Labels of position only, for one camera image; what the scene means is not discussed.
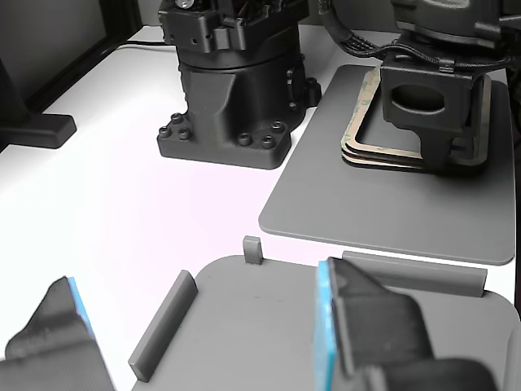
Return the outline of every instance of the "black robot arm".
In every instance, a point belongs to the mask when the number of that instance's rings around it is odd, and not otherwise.
[[[491,72],[496,69],[506,68],[514,62],[512,51],[515,49],[515,45],[507,46],[505,43],[517,42],[517,40],[512,40],[511,38],[515,35],[514,31],[521,28],[521,15],[501,14],[501,3],[499,0],[494,2],[494,13],[497,14],[497,18],[490,23],[485,21],[488,19],[487,16],[489,16],[489,2],[480,0],[474,0],[474,2],[471,0],[451,1],[453,5],[458,3],[474,4],[473,7],[464,7],[464,12],[458,12],[460,10],[455,6],[455,9],[447,7],[446,1],[426,2],[413,0],[403,2],[391,0],[391,3],[395,10],[396,26],[399,29],[430,39],[435,46],[462,44],[493,50],[479,51],[481,56],[484,58],[489,57],[490,59],[481,59],[479,61],[454,59],[454,68],[456,69],[479,69],[482,72]],[[510,12],[515,11],[514,5],[518,3],[507,3],[512,5],[509,7],[503,5],[506,10]],[[401,42],[376,46],[355,34],[340,22],[332,0],[319,0],[318,7],[322,23],[327,31],[337,45],[350,55],[360,58],[375,57],[384,59],[387,54],[402,54],[436,66],[447,60],[429,55],[417,47]],[[456,13],[456,17],[451,18],[450,16],[454,13]],[[445,32],[446,30],[451,30],[451,28],[447,28],[447,17],[449,19],[457,19],[460,22],[460,24],[453,26],[451,33]],[[462,18],[470,21],[461,23]],[[474,25],[475,28],[466,29],[468,24]]]
[[[519,68],[521,2],[389,1],[402,34],[382,46],[343,25],[334,0],[319,0],[319,14],[342,50],[383,61],[383,118],[416,133],[419,164],[426,172],[480,172],[494,131],[486,118],[493,110],[486,73],[503,68],[515,73]]]

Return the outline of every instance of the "table surface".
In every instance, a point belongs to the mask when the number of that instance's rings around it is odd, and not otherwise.
[[[134,36],[161,38],[157,27]],[[378,64],[346,55],[322,27],[303,26],[301,41],[322,88],[342,64]],[[245,235],[261,237],[266,258],[305,265],[344,250],[378,253],[264,234],[257,220],[285,163],[265,171],[161,157],[158,129],[186,109],[177,66],[173,48],[120,48],[47,111],[76,120],[62,148],[0,153],[1,344],[53,281],[73,276],[120,391],[134,384],[127,360],[179,272],[242,253]],[[294,146],[312,115],[292,133]],[[486,289],[514,302],[514,262],[476,267],[488,269]]]

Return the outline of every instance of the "black cable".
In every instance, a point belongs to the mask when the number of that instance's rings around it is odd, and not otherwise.
[[[138,46],[170,46],[166,42],[148,42],[148,41],[125,41],[118,47],[122,47],[125,45],[138,45]]]

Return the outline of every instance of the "gray bar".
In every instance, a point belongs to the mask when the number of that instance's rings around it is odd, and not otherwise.
[[[486,269],[441,265],[400,258],[344,252],[355,266],[369,272],[381,284],[452,295],[482,297]]]
[[[521,389],[521,370],[519,368],[521,368],[521,323],[518,323],[508,340],[503,391]]]
[[[129,365],[138,380],[150,381],[197,292],[190,273],[182,270],[130,356]]]

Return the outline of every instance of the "plastic tray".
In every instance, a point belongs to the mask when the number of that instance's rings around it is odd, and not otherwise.
[[[257,238],[247,237],[244,248],[195,280],[179,275],[129,360],[134,391],[313,391],[316,268],[264,260]],[[436,357],[480,360],[499,389],[521,389],[519,316],[483,291],[486,270],[344,256],[379,270],[372,274],[387,286],[428,290],[393,288],[422,307]],[[458,289],[454,275],[465,281],[462,294],[446,293]]]

